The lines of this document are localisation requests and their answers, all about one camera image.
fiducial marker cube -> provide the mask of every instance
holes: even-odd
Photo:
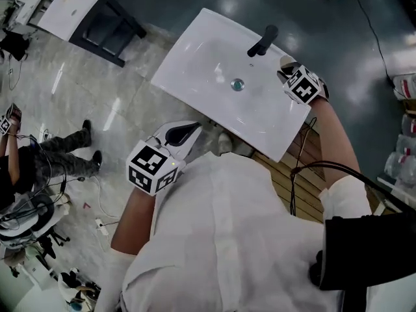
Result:
[[[126,178],[140,190],[154,196],[176,181],[179,162],[144,141],[139,141],[126,160]]]
[[[308,104],[321,91],[318,77],[304,66],[300,66],[296,73],[287,80],[283,89],[289,97],[303,104]]]
[[[6,117],[4,117],[1,121],[0,121],[0,133],[2,135],[6,135],[6,133],[8,132],[8,130],[10,129],[10,126],[12,125],[12,123],[10,122],[9,119],[7,119]]]

black shoe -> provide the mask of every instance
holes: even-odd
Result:
[[[83,128],[87,129],[88,132],[90,132],[90,134],[91,134],[91,121],[90,120],[84,120]]]
[[[97,150],[92,156],[93,162],[97,163],[99,167],[101,167],[101,163],[103,162],[103,154]]]

sink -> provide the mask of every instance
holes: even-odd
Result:
[[[285,52],[271,45],[262,57],[247,55],[260,38],[242,25],[203,9],[170,50],[151,83],[279,161],[310,107],[297,104],[283,91],[276,72],[281,57],[287,56]]]

camouflage pants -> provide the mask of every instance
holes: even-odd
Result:
[[[40,146],[43,151],[39,149],[34,154],[36,171],[34,190],[45,187],[49,176],[58,177],[67,174],[73,177],[91,177],[98,173],[97,163],[81,159],[70,153],[73,150],[91,146],[91,135],[87,129],[82,129],[66,138],[56,136],[41,143]]]

black faucet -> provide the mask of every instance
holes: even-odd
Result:
[[[262,39],[247,51],[248,56],[252,58],[255,55],[265,55],[278,33],[279,29],[275,25],[268,25]]]

